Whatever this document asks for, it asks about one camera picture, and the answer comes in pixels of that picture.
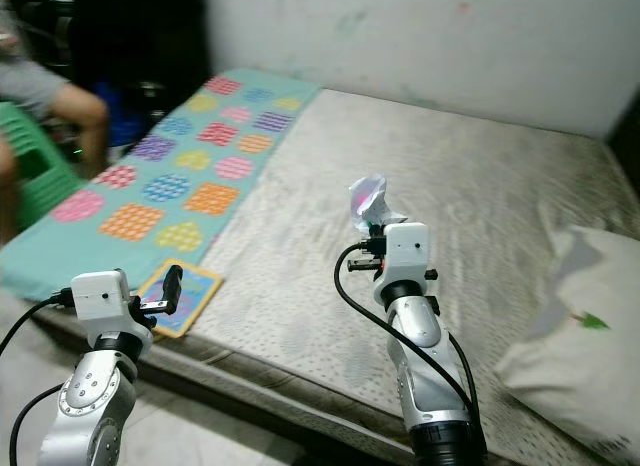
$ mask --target pillow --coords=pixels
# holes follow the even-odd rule
[[[614,464],[640,464],[640,242],[573,226],[546,310],[496,366],[518,400]]]

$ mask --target teal blanket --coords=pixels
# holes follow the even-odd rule
[[[251,70],[211,79],[136,148],[0,251],[0,282],[39,300],[121,268],[198,264],[319,87]]]

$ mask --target gray mattress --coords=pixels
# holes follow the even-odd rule
[[[492,372],[543,305],[550,231],[640,238],[633,193],[587,138],[324,90],[203,259],[223,287],[186,337],[159,340],[145,361],[408,464],[385,333],[332,282],[339,252],[358,239],[347,188],[372,172],[388,175],[392,209],[432,228],[434,292],[474,371],[490,451],[523,465],[600,464]],[[368,274],[344,281],[382,313]],[[78,334],[72,317],[44,318]]]

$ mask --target gray shorts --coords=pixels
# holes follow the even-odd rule
[[[0,100],[16,103],[40,121],[50,116],[53,97],[66,83],[33,61],[0,54]]]

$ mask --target white wall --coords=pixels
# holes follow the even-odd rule
[[[603,137],[640,81],[640,0],[209,0],[217,70]]]

